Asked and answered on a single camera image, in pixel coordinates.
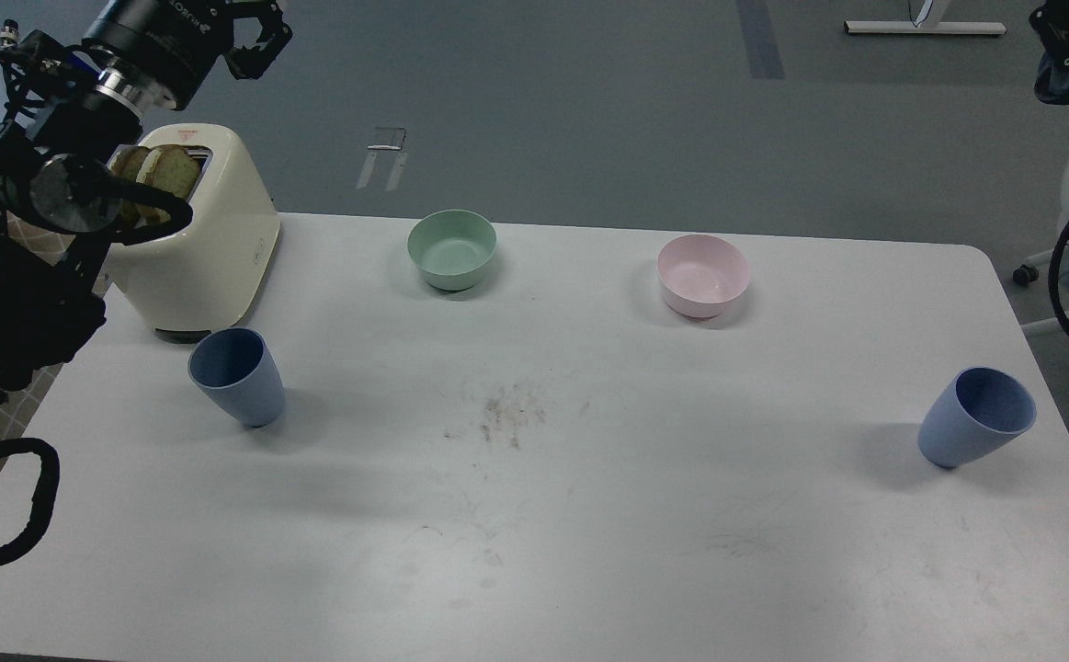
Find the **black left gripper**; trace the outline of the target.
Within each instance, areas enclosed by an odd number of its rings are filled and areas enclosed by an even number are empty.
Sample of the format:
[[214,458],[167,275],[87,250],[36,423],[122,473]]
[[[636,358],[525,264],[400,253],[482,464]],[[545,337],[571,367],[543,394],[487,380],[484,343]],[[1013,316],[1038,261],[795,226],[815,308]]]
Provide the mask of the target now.
[[[255,20],[241,45],[234,25]],[[185,109],[216,59],[236,80],[255,80],[293,39],[283,1],[110,1],[82,39],[100,83],[136,108]]]

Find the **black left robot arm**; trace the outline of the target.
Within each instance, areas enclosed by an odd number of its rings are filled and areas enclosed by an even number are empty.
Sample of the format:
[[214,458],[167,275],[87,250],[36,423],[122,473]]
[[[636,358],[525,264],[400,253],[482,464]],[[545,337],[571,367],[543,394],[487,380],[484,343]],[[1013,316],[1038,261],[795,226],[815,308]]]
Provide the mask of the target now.
[[[181,110],[223,62],[257,79],[293,39],[277,1],[111,1],[67,45],[7,21],[0,35],[0,404],[31,374],[71,360],[105,322],[93,280],[113,245],[192,225],[186,194],[114,175],[151,108]],[[0,441],[0,460],[38,458],[27,524],[0,566],[50,527],[58,452]]]

